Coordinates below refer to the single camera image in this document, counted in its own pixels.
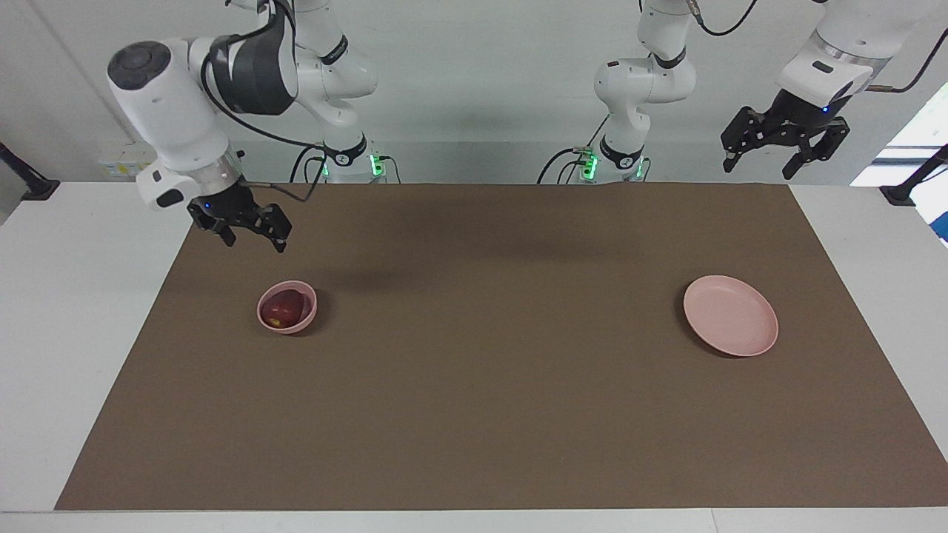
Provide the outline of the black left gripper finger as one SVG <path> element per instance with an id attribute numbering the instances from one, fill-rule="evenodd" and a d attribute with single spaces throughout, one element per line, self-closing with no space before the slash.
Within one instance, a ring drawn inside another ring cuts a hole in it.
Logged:
<path id="1" fill-rule="evenodd" d="M 845 118 L 834 118 L 826 126 L 805 129 L 798 125 L 788 125 L 786 136 L 792 134 L 797 148 L 782 169 L 785 180 L 791 180 L 807 164 L 815 161 L 828 161 L 849 135 L 850 128 Z"/>
<path id="2" fill-rule="evenodd" d="M 772 113 L 758 113 L 751 107 L 742 107 L 722 132 L 725 159 L 722 168 L 732 172 L 739 159 L 749 151 L 765 147 L 775 132 Z"/>

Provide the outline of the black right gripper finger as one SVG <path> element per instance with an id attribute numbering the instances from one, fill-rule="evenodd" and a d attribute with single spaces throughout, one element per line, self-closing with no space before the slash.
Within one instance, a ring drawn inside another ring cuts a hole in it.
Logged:
<path id="1" fill-rule="evenodd" d="M 208 216 L 207 213 L 204 213 L 200 208 L 187 208 L 187 212 L 192 216 L 194 226 L 196 226 L 197 229 L 202 230 L 202 232 L 216 234 L 227 247 L 232 247 L 236 242 L 236 236 L 230 224 L 226 221 Z"/>
<path id="2" fill-rule="evenodd" d="M 254 210 L 248 229 L 263 236 L 277 253 L 284 253 L 293 226 L 277 204 L 267 204 Z"/>

